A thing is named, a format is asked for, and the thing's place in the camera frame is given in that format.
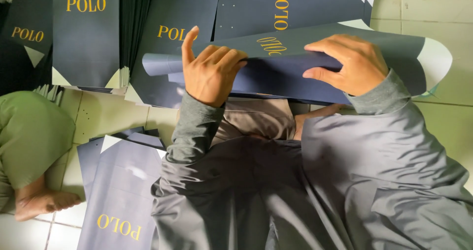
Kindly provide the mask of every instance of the hand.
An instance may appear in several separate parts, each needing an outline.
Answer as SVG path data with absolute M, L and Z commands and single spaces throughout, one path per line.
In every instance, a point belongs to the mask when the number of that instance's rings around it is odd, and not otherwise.
M 337 59 L 343 67 L 340 72 L 314 67 L 305 71 L 303 77 L 324 81 L 353 96 L 360 96 L 374 89 L 388 74 L 379 48 L 357 36 L 333 35 L 308 44 L 304 49 L 325 52 Z
M 237 72 L 246 65 L 245 52 L 210 45 L 197 58 L 192 53 L 192 42 L 199 34 L 193 27 L 182 43 L 184 81 L 189 95 L 196 100 L 218 108 L 223 105 L 233 87 Z
M 327 107 L 316 109 L 305 114 L 299 114 L 294 116 L 294 121 L 296 122 L 296 132 L 294 133 L 294 140 L 301 140 L 302 138 L 302 128 L 304 127 L 304 122 L 306 119 L 322 117 L 333 115 L 340 111 L 343 107 L 343 104 L 334 103 Z

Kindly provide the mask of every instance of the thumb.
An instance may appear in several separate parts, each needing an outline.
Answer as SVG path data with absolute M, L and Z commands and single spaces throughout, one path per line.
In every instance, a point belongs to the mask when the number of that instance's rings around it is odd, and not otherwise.
M 310 68 L 302 74 L 302 77 L 304 78 L 313 78 L 320 81 L 324 81 L 328 84 L 332 84 L 336 76 L 337 76 L 336 72 L 332 72 L 322 67 Z

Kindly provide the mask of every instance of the bare foot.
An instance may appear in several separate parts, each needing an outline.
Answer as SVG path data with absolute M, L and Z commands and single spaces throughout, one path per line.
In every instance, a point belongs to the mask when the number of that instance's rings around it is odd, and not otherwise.
M 294 121 L 296 122 L 296 132 L 294 133 L 294 140 L 302 139 L 302 128 L 304 127 L 304 122 L 306 119 L 333 115 L 337 113 L 342 107 L 343 104 L 334 103 L 327 107 L 316 109 L 305 114 L 295 115 Z
M 80 198 L 76 194 L 45 188 L 37 194 L 16 202 L 17 212 L 15 213 L 15 219 L 20 222 L 27 221 L 40 214 L 60 211 L 80 203 Z

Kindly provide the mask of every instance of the green pants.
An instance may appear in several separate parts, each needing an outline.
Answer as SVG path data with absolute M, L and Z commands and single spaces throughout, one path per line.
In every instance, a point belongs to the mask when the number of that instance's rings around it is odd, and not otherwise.
M 0 97 L 0 210 L 14 189 L 37 180 L 72 145 L 74 121 L 29 91 Z

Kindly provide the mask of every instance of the gray long-sleeve shirt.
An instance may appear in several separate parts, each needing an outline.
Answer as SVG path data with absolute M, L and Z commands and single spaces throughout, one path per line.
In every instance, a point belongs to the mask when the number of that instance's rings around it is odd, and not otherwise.
M 391 71 L 347 95 L 359 116 L 307 120 L 302 141 L 210 149 L 224 109 L 184 95 L 152 187 L 152 249 L 473 249 L 468 172 Z

